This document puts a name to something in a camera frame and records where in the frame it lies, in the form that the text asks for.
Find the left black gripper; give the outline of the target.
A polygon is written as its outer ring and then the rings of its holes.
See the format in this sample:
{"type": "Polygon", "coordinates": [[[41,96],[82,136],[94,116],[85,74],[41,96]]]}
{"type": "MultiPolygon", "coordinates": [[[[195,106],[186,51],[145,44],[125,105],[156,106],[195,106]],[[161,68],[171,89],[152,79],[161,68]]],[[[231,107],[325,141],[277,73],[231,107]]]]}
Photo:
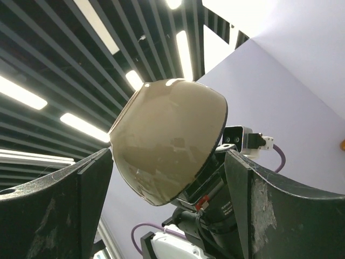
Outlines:
{"type": "Polygon", "coordinates": [[[231,233],[237,228],[225,174],[225,154],[236,149],[234,144],[218,146],[175,199],[175,206],[201,214],[202,224],[213,234],[231,233]]]}

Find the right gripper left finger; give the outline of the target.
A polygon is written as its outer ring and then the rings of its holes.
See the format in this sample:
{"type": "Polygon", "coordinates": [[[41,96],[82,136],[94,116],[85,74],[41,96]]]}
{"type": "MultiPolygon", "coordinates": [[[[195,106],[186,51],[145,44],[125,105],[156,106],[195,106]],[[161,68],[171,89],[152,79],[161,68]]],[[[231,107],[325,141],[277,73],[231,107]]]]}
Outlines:
{"type": "Polygon", "coordinates": [[[1,258],[90,258],[112,170],[104,148],[1,191],[1,258]]]}

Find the brown ceramic bowl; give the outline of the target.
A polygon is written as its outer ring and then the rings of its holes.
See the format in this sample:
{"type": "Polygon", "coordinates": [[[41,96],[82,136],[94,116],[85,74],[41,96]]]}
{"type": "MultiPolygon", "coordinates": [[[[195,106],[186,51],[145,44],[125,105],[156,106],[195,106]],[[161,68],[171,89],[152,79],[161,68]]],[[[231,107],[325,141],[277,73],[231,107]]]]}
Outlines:
{"type": "Polygon", "coordinates": [[[138,196],[153,206],[166,205],[205,168],[227,116],[225,97],[203,84],[145,82],[109,130],[113,160],[138,196]]]}

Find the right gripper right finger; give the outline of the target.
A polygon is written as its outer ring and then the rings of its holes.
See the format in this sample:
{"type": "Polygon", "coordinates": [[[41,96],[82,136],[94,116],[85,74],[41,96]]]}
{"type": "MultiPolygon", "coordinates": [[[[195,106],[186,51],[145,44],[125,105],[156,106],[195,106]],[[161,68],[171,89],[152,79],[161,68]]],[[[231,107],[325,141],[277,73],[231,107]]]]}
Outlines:
{"type": "Polygon", "coordinates": [[[275,173],[236,151],[225,174],[245,258],[344,258],[344,196],[275,173]]]}

